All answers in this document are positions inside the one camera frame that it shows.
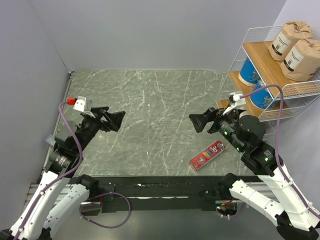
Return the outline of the blue roll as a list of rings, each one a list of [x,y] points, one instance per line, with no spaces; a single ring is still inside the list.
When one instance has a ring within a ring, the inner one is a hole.
[[[251,60],[247,57],[244,61],[241,70],[238,74],[238,79],[246,86],[255,87],[260,76],[252,64]]]
[[[253,93],[249,98],[255,107],[262,110],[273,108],[278,103],[278,100],[274,100],[267,89]]]

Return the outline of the brown paper roll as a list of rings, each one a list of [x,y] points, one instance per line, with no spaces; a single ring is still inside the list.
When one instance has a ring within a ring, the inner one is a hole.
[[[282,62],[299,40],[313,36],[312,27],[305,21],[287,21],[268,47],[269,53],[274,60]]]
[[[320,67],[320,41],[300,39],[280,64],[283,75],[296,82],[308,81]]]

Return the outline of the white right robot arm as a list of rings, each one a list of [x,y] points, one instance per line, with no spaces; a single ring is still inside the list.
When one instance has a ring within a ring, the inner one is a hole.
[[[239,153],[241,161],[273,193],[271,199],[252,188],[233,173],[218,182],[223,199],[235,198],[264,215],[285,240],[317,240],[320,235],[320,212],[299,191],[287,167],[275,149],[263,140],[265,126],[256,116],[241,115],[234,109],[223,114],[213,107],[201,114],[190,114],[195,131],[212,123],[209,134],[220,133]]]

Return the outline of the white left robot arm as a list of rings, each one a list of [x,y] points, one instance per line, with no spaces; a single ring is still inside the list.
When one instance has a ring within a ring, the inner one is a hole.
[[[83,174],[56,203],[82,163],[84,149],[99,131],[117,132],[125,114],[125,111],[110,113],[107,106],[94,107],[80,111],[80,124],[64,121],[54,137],[53,152],[34,195],[11,228],[0,232],[2,240],[51,240],[68,214],[82,202],[98,197],[99,181]]]

